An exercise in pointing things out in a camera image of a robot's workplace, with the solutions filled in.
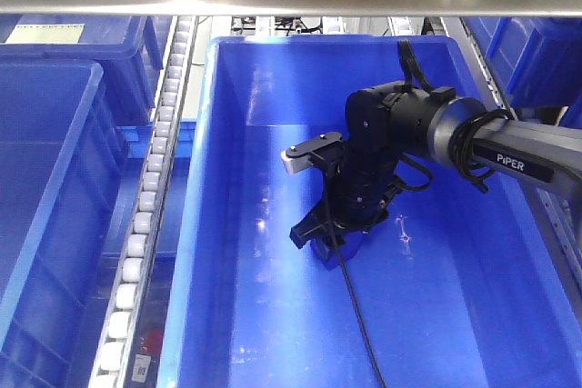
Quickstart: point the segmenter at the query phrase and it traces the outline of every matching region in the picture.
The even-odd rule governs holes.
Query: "blue crate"
[[[15,25],[84,24],[78,44],[6,44]],[[162,68],[151,17],[129,15],[0,15],[0,59],[89,59],[103,66],[105,98],[118,125],[145,124]]]
[[[0,386],[60,387],[127,147],[87,61],[0,62]]]
[[[454,41],[410,39],[431,82],[477,96]],[[402,78],[396,39],[224,38],[207,65],[157,386],[376,387],[341,271],[288,239],[321,176],[279,154]],[[348,263],[388,386],[580,386],[582,333],[518,183],[483,195],[430,166]]]
[[[513,107],[568,106],[582,92],[579,19],[466,17],[464,20]]]

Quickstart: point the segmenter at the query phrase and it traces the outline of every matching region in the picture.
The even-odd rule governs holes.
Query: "black cable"
[[[487,185],[485,185],[484,181],[491,176],[495,170],[489,168],[482,174],[474,173],[475,170],[485,168],[485,166],[472,163],[472,141],[473,137],[481,127],[496,118],[512,119],[513,116],[506,109],[496,109],[494,111],[474,115],[458,127],[448,143],[448,155],[459,174],[482,193],[488,191]]]
[[[431,172],[427,167],[423,166],[418,161],[415,161],[410,156],[407,156],[405,154],[402,154],[402,157],[400,159],[402,160],[403,163],[410,165],[415,170],[418,170],[420,173],[424,174],[426,176],[426,178],[428,179],[428,181],[422,185],[409,185],[403,179],[398,178],[395,180],[396,187],[400,188],[401,190],[413,191],[413,192],[419,192],[419,191],[426,190],[430,186],[430,184],[433,182],[433,178],[434,178],[433,172]]]
[[[398,41],[398,61],[400,62],[400,67],[404,72],[406,84],[412,85],[412,78],[414,77],[423,90],[427,93],[431,93],[435,87],[428,82],[428,79],[425,76],[425,72],[423,72],[422,68],[420,67],[420,63],[416,58],[414,50],[412,50],[412,45],[410,44],[410,40],[399,40]]]
[[[376,375],[376,379],[380,387],[387,388],[386,382],[384,381],[384,376],[382,375],[382,372],[380,371],[380,367],[376,360],[374,349],[372,348],[372,342],[370,341],[370,336],[368,335],[367,332],[366,322],[364,321],[362,310],[360,309],[360,305],[357,301],[356,290],[354,289],[352,280],[349,277],[349,272],[347,270],[344,254],[342,254],[342,251],[339,248],[339,244],[337,243],[336,233],[334,232],[334,224],[331,219],[331,209],[329,207],[328,191],[329,190],[327,186],[327,179],[326,176],[324,175],[324,209],[326,210],[327,231],[334,246],[334,250],[336,251],[337,258],[339,259],[339,265],[341,266],[342,274],[344,275],[344,280],[346,281],[349,297],[352,301],[352,307],[354,308],[354,312],[356,313],[357,324],[359,325],[360,333],[362,334],[362,338],[364,339],[364,345],[366,346],[368,358],[370,359],[370,363],[372,364],[372,368],[374,369],[374,374]]]

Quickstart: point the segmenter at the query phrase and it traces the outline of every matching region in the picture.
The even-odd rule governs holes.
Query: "label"
[[[515,172],[533,177],[538,181],[550,183],[554,177],[554,170],[549,167],[534,163],[524,158],[518,158],[512,154],[507,154],[506,152],[500,152],[481,144],[473,145],[473,154],[481,156],[493,163],[503,165]]]
[[[137,354],[135,356],[134,370],[131,375],[132,382],[145,383],[147,379],[147,371],[149,364],[152,362],[152,357],[146,354]]]
[[[8,45],[33,43],[74,45],[81,39],[85,25],[16,25],[6,39]]]

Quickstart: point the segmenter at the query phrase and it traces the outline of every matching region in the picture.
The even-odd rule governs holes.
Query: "bin floor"
[[[213,297],[190,303],[189,333],[204,339],[185,344],[196,386],[377,386],[341,271],[288,238],[321,176],[287,175],[280,151],[335,129],[247,126],[222,151],[233,162],[213,225],[226,230],[197,241],[196,266],[209,273],[195,269],[193,286]],[[433,170],[433,186],[398,196],[347,264],[388,386],[578,386],[555,316],[563,308],[547,295],[561,289],[517,184],[494,176],[482,195],[456,171]]]

